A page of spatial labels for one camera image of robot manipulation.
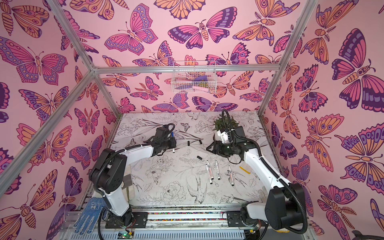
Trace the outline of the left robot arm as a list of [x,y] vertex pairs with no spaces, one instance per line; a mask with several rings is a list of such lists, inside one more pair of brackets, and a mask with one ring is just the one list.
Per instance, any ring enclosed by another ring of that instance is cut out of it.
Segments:
[[160,156],[167,150],[176,148],[173,135],[175,124],[170,123],[156,129],[154,136],[143,144],[133,145],[121,150],[104,149],[91,173],[90,181],[94,190],[100,194],[107,209],[116,217],[129,220],[130,205],[123,194],[124,175],[126,168],[139,160]]

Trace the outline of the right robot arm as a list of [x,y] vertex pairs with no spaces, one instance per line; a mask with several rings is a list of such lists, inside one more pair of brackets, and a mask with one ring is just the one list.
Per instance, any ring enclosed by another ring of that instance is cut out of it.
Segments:
[[206,150],[214,155],[229,159],[239,156],[259,177],[267,191],[266,202],[242,205],[241,221],[245,226],[260,226],[274,230],[286,229],[303,235],[308,230],[305,193],[300,184],[291,183],[263,155],[259,144],[246,137],[243,127],[235,127],[227,110],[222,110],[220,119],[223,126],[214,136]]

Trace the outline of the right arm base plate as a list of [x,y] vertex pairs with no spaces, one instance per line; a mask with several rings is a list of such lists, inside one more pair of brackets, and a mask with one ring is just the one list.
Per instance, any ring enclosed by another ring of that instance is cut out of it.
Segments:
[[228,227],[238,227],[238,228],[245,228],[248,227],[242,219],[242,214],[240,211],[228,211],[226,212],[227,215],[227,223]]

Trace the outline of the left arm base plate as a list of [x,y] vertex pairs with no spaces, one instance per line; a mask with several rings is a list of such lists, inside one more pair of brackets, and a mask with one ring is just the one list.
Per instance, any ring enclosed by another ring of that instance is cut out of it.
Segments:
[[111,214],[106,222],[106,229],[133,228],[144,229],[148,221],[148,212],[133,212],[122,217]]

